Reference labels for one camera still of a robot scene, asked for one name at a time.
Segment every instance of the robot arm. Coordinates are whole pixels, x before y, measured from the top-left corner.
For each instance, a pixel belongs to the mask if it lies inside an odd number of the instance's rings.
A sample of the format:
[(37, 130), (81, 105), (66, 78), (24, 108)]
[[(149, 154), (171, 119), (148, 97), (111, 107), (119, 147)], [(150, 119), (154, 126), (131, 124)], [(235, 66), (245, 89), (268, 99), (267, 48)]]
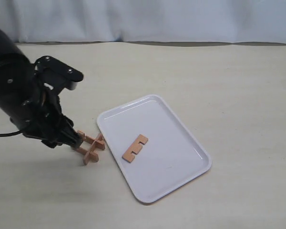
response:
[(74, 90), (83, 74), (59, 60), (43, 56), (34, 64), (0, 30), (0, 108), (23, 134), (55, 148), (62, 144), (78, 148), (82, 138), (73, 122), (62, 114), (59, 93)]

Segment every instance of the wooden piece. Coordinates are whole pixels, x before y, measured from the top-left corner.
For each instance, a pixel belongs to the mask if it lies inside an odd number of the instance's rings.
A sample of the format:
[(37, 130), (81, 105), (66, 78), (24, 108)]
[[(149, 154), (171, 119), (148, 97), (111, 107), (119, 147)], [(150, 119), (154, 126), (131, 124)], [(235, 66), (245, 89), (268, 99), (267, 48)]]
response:
[(122, 158), (126, 161), (128, 161), (129, 163), (132, 163), (132, 161), (134, 160), (135, 156), (134, 154), (138, 154), (141, 149), (142, 149), (142, 145), (145, 145), (148, 141), (148, 138), (143, 136), (143, 135), (139, 135), (135, 141), (131, 144), (131, 146), (126, 150), (126, 152), (123, 154)]
[(105, 149), (105, 142), (103, 139), (103, 135), (99, 133), (96, 138), (93, 138), (93, 137), (89, 137), (85, 135), (85, 133), (80, 130), (77, 131), (77, 133), (82, 137), (84, 142), (91, 144), (91, 146), (88, 150), (82, 147), (79, 147), (78, 149), (73, 149), (73, 150), (84, 155), (83, 160), (82, 160), (84, 165), (87, 165), (89, 161), (98, 162), (99, 156), (97, 153), (95, 153), (95, 149), (96, 148), (99, 148), (101, 150)]

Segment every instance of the black object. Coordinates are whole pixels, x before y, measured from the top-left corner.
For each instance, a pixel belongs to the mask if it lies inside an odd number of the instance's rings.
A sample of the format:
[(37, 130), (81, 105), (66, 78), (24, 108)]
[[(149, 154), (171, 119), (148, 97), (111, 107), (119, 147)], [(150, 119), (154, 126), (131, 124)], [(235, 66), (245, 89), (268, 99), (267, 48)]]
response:
[(66, 144), (78, 148), (82, 138), (73, 121), (62, 114), (59, 93), (74, 90), (83, 74), (50, 56), (31, 64), (0, 30), (0, 108), (19, 129), (0, 137), (22, 133), (50, 148)]

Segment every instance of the tray rim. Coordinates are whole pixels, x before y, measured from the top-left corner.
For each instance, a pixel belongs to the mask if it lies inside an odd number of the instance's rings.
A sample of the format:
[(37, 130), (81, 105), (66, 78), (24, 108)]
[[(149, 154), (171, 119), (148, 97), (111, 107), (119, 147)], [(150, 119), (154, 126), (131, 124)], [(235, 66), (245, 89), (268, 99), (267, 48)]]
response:
[[(184, 180), (183, 182), (181, 182), (179, 185), (177, 186), (174, 186), (173, 188), (167, 190), (166, 192), (162, 193), (161, 195), (155, 197), (155, 198), (151, 198), (149, 200), (147, 199), (141, 199), (139, 196), (136, 195), (135, 193), (135, 190), (132, 188), (132, 186), (129, 184), (128, 180), (127, 180), (127, 173), (124, 171), (122, 165), (120, 164), (120, 161), (116, 158), (115, 154), (112, 153), (112, 150), (110, 148), (110, 142), (108, 142), (108, 138), (106, 137), (106, 133), (103, 133), (102, 131), (102, 124), (101, 124), (101, 120), (102, 120), (102, 116), (104, 116), (106, 113), (109, 113), (111, 111), (114, 111), (116, 109), (120, 109), (122, 107), (125, 107), (127, 105), (130, 105), (130, 104), (133, 104), (137, 101), (140, 101), (140, 100), (144, 100), (144, 99), (147, 99), (148, 97), (157, 97), (165, 106), (166, 108), (171, 112), (171, 114), (174, 116), (174, 118), (179, 122), (179, 124), (182, 126), (182, 128), (187, 132), (187, 134), (197, 143), (197, 145), (201, 148), (201, 150), (203, 151), (203, 153), (205, 154), (205, 156), (207, 157), (208, 159), (208, 165), (205, 166), (203, 169), (199, 170), (198, 173), (194, 176), (191, 176), (189, 177), (187, 180)], [(196, 137), (191, 133), (191, 131), (185, 126), (185, 124), (180, 120), (180, 118), (176, 115), (176, 113), (171, 109), (171, 107), (168, 105), (168, 103), (159, 95), (157, 94), (148, 94), (148, 95), (145, 95), (143, 97), (140, 97), (140, 98), (137, 98), (135, 100), (132, 100), (130, 102), (127, 102), (125, 104), (122, 104), (120, 106), (116, 106), (112, 109), (109, 109), (107, 111), (104, 111), (102, 113), (100, 113), (96, 119), (96, 123), (97, 123), (97, 126), (100, 130), (100, 132), (102, 133), (109, 149), (110, 149), (110, 152), (112, 154), (112, 156), (114, 157), (114, 160), (115, 162), (117, 163), (121, 173), (123, 174), (124, 176), (124, 179), (126, 180), (126, 183), (128, 185), (128, 187), (130, 188), (130, 190), (132, 191), (132, 194), (135, 196), (135, 198), (139, 201), (139, 202), (142, 202), (142, 203), (145, 203), (145, 204), (152, 204), (158, 200), (160, 200), (161, 198), (167, 196), (168, 194), (176, 191), (177, 189), (179, 189), (180, 187), (184, 186), (185, 184), (189, 183), (190, 181), (193, 181), (194, 179), (196, 179), (197, 177), (201, 176), (202, 174), (206, 173), (212, 166), (212, 158), (211, 156), (209, 155), (209, 153), (206, 151), (206, 149), (200, 144), (200, 142), (196, 139)]]

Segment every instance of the table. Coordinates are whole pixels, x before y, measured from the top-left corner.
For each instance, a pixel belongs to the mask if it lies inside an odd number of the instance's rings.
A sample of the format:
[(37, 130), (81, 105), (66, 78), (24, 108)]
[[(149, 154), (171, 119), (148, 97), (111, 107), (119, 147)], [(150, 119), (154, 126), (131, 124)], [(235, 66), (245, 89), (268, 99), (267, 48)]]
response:
[[(266, 44), (20, 44), (82, 71), (61, 93), (75, 129), (160, 95), (213, 160), (212, 168), (150, 206), (132, 196), (110, 151), (82, 166), (67, 146), (0, 138), (0, 229), (286, 228), (286, 46)], [(14, 131), (0, 110), (0, 133)]]

